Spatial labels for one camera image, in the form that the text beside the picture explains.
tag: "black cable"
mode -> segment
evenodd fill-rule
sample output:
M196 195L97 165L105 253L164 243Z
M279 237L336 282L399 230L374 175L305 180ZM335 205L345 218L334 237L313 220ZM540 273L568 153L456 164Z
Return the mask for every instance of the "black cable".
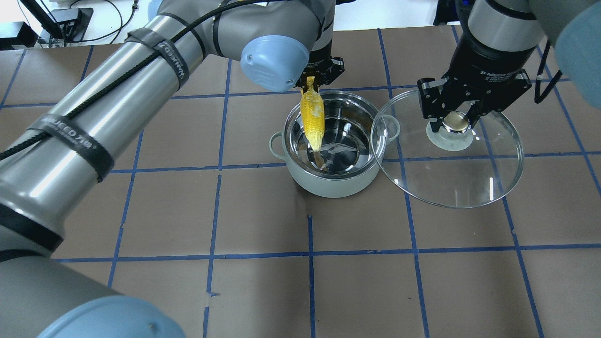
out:
M46 6L46 3L44 2L44 0L40 0L40 2L44 6L44 8L48 11L48 14L52 18L52 20L54 20L54 23L57 25L58 29L60 29L61 35L63 36L63 47L67 47L67 36L65 35L63 28L61 27L61 25L58 24L58 22L56 21L56 18L54 17L54 15L50 11L50 9L48 9L48 6ZM50 39L48 39L48 40L49 40L48 47L50 47L50 40L52 40L52 35L50 36Z
M31 28L31 23L29 23L29 19L27 19L27 15L25 15L25 12L23 11L23 8L21 7L21 1L20 0L17 0L17 5L19 6L19 9L21 10L21 14L23 14L23 17L25 18L25 21L27 21L27 24ZM36 41L40 45L40 48L44 49L44 46L41 45L40 41L37 40L37 38L36 38Z
M278 2L278 1L288 1L288 0L272 0L272 2ZM181 30L179 33L177 33L171 39L171 42L173 42L173 43L177 42L184 35L186 35L187 33L191 32L194 28L196 28L198 25L200 25L201 23L203 23L204 21L206 21L210 17L213 17L213 16L215 16L215 15L217 15L219 13L223 13L225 11L232 10L232 9L240 7L240 6L249 5L249 4L256 4L258 2L264 2L264 0L241 0L241 1L232 2L232 3L227 4L225 6L222 6L222 7L218 7L216 9L208 12L207 14L201 16L196 21L194 21L190 25L188 25L186 28L184 28L183 30ZM113 89L117 88L120 84L122 84L123 82L125 82L125 80L129 79L131 76L133 76L135 73L137 73L138 71L140 71L142 68L144 68L147 65L149 65L159 55L160 55L159 51L154 51L152 54L150 54L142 62L140 62L137 65L135 65L133 68L131 68L130 70L128 70L127 72L125 72L118 79L116 79L115 81L113 81L112 83L110 83L109 85L107 85L105 88L101 89L96 94L94 94L94 95L90 96L89 98L87 98L85 101L83 101L82 103L80 103L77 107L73 108L73 110L71 110L65 116L67 118L69 118L69 119L72 119L73 117L76 117L82 111L84 111L89 106L91 106L94 102L100 100L104 95L107 95ZM33 137L27 139L27 140L19 143L18 145L16 145L16 146L14 146L14 147L12 147L12 148L10 148L10 149L8 149L8 150L0 153L0 161L3 160L3 159L5 159L5 158L7 158L7 157L9 157L9 156L12 156L12 155L20 152L21 150L25 150L28 147L34 145L35 143L37 143L39 141L42 141L42 140L45 140L48 137L50 137L50 134L48 134L47 132L41 132L41 133L37 134L36 136L33 136Z
M69 5L69 8L72 8L72 6L73 6L73 5L75 5L75 4L77 4L78 2L81 2L81 1L82 1L82 0L75 0L75 1L73 1L73 2L72 2L70 5ZM117 28L117 29L115 29L114 31L112 31L112 32L110 32L110 33L107 33L107 34L105 34L105 35L103 35L103 36L101 36L101 37L98 37L98 38L93 38L93 39L89 39L89 40L83 40L83 38L84 38L84 37L82 37L82 40L79 40L79 41L73 41L73 42L78 42L78 43L79 43L79 42L92 42L92 41L98 41L98 40L100 40L100 39L103 39L103 38L105 38L105 37L108 37L108 36L110 36L110 35L113 35L113 34L117 33L117 35L115 35L115 37L114 37L114 38L111 40L111 42L109 43L109 44L111 44L111 43L115 42L115 40L117 39L117 37L119 36L119 34L121 34L121 30L122 30L122 29L123 29L125 26L127 26L127 25L129 24L129 22L130 22L130 21L131 21L131 19L133 18L133 13L134 13L134 11L135 11L135 8L134 8L134 5L135 5L135 4L132 6L132 14L129 16L129 19L127 20L127 22L126 22L125 24L123 24L123 15L121 14L121 11L119 10L119 8L117 8L117 6L115 6L115 4L114 4L113 2L111 2L110 0L103 0L103 1L105 1L105 2L108 2L109 4L111 4L111 5L112 5L112 6L115 8L115 10L117 11L117 13L119 14L119 20L120 20L120 25L119 25L119 28Z
M537 76L536 76L536 82L534 84L534 103L536 103L536 104L541 103L543 100L545 100L545 98L547 98L547 96L549 95L551 90L553 90L553 88L555 88L555 85L561 79L561 76L563 75L563 73L560 70L558 70L557 73L555 74L555 76L553 76L553 78L551 79L551 81L549 82L549 84L547 85L545 90L543 91L543 93L542 94L540 93L540 76L543 74L543 71L545 70L545 66L547 65L547 57L549 56L550 49L551 49L551 42L549 40L547 40L547 45L545 46L545 51L543 52L542 59L540 60L540 65L538 66L538 72L537 72Z

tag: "transparent pot lid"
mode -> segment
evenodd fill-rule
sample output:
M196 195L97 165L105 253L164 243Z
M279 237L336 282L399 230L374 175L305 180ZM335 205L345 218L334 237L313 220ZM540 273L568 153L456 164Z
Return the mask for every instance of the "transparent pot lid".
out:
M394 140L390 120L400 126ZM499 200L516 186L522 142L503 114L491 112L473 129L466 129L461 112L450 113L438 132L431 121L436 119L422 116L417 90L390 100L374 119L371 151L385 149L377 163L399 188L431 204L464 209Z

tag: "corn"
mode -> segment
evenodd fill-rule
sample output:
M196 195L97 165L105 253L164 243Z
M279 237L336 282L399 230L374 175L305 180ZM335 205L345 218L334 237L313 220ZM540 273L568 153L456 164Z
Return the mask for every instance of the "corn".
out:
M314 80L315 76L307 77L308 89L300 99L300 117L304 125L305 136L315 153L322 148L326 120L322 97L313 89Z

